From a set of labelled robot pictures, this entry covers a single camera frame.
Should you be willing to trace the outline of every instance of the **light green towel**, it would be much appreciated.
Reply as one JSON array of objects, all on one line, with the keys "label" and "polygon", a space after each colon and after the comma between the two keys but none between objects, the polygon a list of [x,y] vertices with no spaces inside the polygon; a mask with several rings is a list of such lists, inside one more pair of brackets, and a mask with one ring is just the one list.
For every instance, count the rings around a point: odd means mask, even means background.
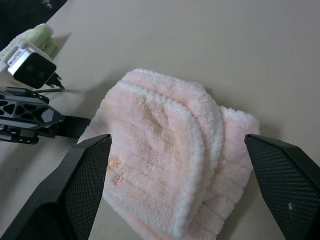
[{"label": "light green towel", "polygon": [[26,40],[51,57],[58,48],[56,40],[51,37],[53,33],[52,28],[45,23],[29,29],[16,36],[5,49],[0,51],[0,59],[20,40]]}]

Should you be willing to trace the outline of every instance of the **table surface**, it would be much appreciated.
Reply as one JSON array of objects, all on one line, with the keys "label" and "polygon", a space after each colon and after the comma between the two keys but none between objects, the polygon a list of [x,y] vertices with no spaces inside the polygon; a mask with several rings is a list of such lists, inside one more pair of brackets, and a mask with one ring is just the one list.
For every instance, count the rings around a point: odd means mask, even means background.
[{"label": "table surface", "polygon": [[[49,94],[50,104],[92,118],[126,72],[145,68],[204,85],[319,165],[319,9],[317,0],[69,0],[48,22],[68,89]],[[0,235],[75,143],[0,143]],[[102,201],[90,239],[141,238]],[[284,239],[254,174],[217,239]]]}]

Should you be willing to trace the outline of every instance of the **mesh texture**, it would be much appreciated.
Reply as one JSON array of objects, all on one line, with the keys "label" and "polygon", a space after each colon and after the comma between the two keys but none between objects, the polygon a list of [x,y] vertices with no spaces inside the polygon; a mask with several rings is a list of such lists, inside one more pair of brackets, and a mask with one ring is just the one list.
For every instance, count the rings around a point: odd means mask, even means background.
[{"label": "mesh texture", "polygon": [[102,198],[110,142],[105,139],[88,150],[63,196],[77,239],[87,240]]},{"label": "mesh texture", "polygon": [[246,142],[262,197],[287,240],[305,240],[320,210],[320,192],[280,148]]}]

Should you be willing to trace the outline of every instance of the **pink fleece fabric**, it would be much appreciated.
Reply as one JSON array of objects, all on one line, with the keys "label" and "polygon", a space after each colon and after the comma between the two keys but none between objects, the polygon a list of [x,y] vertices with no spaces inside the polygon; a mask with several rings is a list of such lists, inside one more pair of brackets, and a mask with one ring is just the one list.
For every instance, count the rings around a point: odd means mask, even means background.
[{"label": "pink fleece fabric", "polygon": [[103,198],[146,240],[216,239],[252,171],[252,115],[192,82],[135,69],[106,95],[79,142],[112,135]]}]

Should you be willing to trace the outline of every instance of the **folded towel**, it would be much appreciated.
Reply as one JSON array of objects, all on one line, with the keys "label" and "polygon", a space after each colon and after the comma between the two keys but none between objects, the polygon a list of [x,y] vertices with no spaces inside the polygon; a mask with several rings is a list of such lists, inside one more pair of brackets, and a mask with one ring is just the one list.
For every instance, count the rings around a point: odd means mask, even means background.
[{"label": "folded towel", "polygon": [[16,36],[7,47],[0,51],[0,59],[20,40],[26,40],[51,57],[58,48],[57,42],[51,37],[52,34],[54,34],[54,31],[45,23],[29,29]]},{"label": "folded towel", "polygon": [[103,198],[144,239],[215,239],[252,165],[248,113],[192,82],[136,69],[102,101],[79,142],[111,133]]}]

